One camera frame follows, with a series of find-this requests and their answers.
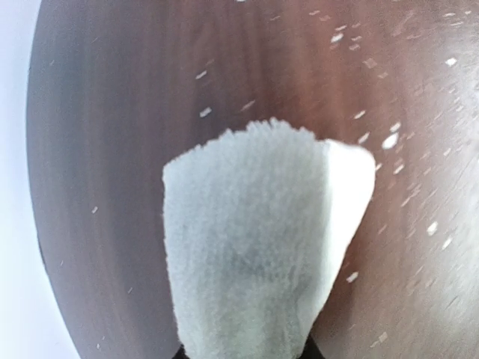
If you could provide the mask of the cream white towel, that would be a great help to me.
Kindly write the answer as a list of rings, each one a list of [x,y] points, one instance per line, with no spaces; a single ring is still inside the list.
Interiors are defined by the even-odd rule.
[[[275,118],[171,160],[164,243],[187,357],[300,357],[375,176],[369,150]]]

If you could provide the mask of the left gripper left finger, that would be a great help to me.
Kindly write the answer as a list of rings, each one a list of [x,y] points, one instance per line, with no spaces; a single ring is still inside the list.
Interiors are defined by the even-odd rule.
[[[177,352],[174,354],[172,359],[189,359],[189,357],[186,355],[186,351],[184,349],[184,346],[181,345]]]

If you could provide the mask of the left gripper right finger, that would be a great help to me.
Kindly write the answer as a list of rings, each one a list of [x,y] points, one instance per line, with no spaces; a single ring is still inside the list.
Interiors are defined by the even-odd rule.
[[[325,359],[311,335],[306,340],[301,359]]]

